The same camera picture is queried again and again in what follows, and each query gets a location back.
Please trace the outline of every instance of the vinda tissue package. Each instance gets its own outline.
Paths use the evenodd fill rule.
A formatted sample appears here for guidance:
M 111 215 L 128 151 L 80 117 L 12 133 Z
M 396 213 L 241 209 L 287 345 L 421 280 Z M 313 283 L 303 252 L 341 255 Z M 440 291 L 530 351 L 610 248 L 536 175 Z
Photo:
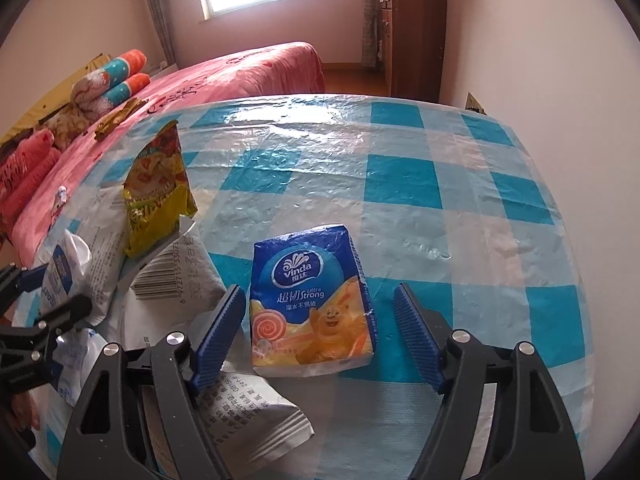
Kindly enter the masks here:
M 255 244 L 249 308 L 262 376 L 316 376 L 371 361 L 376 319 L 343 225 Z

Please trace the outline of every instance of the blue and white checkered pattern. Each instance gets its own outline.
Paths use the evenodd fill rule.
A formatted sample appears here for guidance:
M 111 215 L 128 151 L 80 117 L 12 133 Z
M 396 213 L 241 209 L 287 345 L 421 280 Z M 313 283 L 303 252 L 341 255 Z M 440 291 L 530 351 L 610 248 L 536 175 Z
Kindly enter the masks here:
M 249 285 L 254 242 L 327 223 L 353 237 L 378 318 L 373 362 L 272 383 L 316 436 L 255 478 L 405 478 L 439 398 L 418 375 L 392 312 L 410 283 L 424 306 L 486 344 L 536 346 L 584 449 L 593 400 L 588 311 L 564 224 L 510 128 L 472 112 L 357 96 L 286 96 L 142 121 L 105 154 L 41 248 L 106 181 L 178 120 L 204 243 L 227 285 Z M 28 322 L 31 302 L 20 308 Z

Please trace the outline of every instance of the pink wall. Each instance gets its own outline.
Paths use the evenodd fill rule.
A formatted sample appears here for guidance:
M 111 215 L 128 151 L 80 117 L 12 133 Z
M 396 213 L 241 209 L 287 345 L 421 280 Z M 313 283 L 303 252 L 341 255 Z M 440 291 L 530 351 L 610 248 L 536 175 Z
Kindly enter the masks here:
M 30 0 L 0 48 L 0 136 L 84 63 L 131 48 L 164 59 L 145 0 Z
M 449 0 L 441 102 L 511 125 L 566 223 L 590 305 L 593 475 L 640 410 L 640 41 L 613 0 Z
M 322 61 L 360 62 L 364 0 L 281 0 L 204 21 L 200 0 L 170 0 L 178 66 L 287 41 L 311 43 Z

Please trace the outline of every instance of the pink pillow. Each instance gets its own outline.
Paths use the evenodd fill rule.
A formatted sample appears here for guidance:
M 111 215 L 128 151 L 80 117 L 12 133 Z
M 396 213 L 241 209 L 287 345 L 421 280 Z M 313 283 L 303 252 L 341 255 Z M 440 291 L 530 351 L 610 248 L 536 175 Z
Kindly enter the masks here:
M 19 186 L 24 177 L 47 156 L 53 145 L 53 134 L 45 129 L 18 144 L 0 166 L 0 204 Z
M 10 233 L 14 228 L 18 216 L 59 158 L 60 152 L 56 148 L 49 147 L 49 153 L 42 158 L 43 160 L 40 160 L 40 163 L 27 174 L 15 191 L 0 205 L 0 224 L 5 233 Z

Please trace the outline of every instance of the window sill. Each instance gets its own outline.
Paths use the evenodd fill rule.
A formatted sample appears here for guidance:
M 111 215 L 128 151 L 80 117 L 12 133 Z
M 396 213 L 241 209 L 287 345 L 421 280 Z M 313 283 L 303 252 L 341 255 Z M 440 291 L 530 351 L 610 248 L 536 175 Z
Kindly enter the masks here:
M 251 2 L 250 4 L 246 4 L 246 5 L 242 5 L 242 6 L 236 6 L 236 7 L 229 7 L 228 9 L 223 9 L 223 10 L 218 10 L 217 12 L 207 12 L 206 14 L 208 15 L 207 18 L 204 18 L 203 20 L 200 21 L 200 23 L 206 23 L 209 20 L 213 20 L 214 18 L 217 18 L 219 16 L 223 16 L 224 14 L 229 14 L 230 12 L 235 12 L 236 10 L 239 9 L 247 9 L 249 7 L 255 7 L 261 4 L 267 4 L 270 2 L 279 2 L 281 0 L 260 0 L 258 2 Z

